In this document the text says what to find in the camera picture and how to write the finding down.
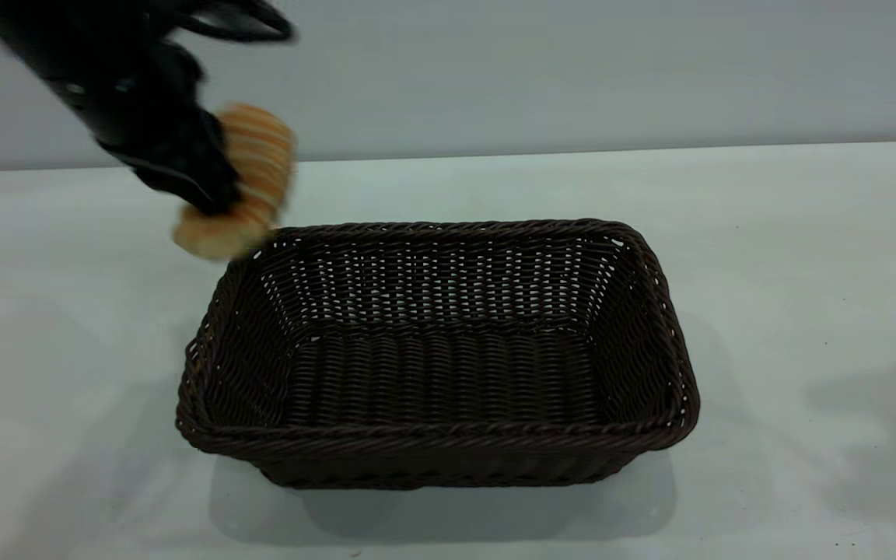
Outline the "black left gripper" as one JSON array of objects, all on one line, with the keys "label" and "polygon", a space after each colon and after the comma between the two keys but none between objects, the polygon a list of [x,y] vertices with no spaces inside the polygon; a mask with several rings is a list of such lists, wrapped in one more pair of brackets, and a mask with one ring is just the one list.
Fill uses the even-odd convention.
[{"label": "black left gripper", "polygon": [[147,187],[217,215],[239,201],[239,175],[224,128],[199,103],[204,78],[195,56],[160,41],[132,72],[89,65],[82,74],[50,75],[44,84]]}]

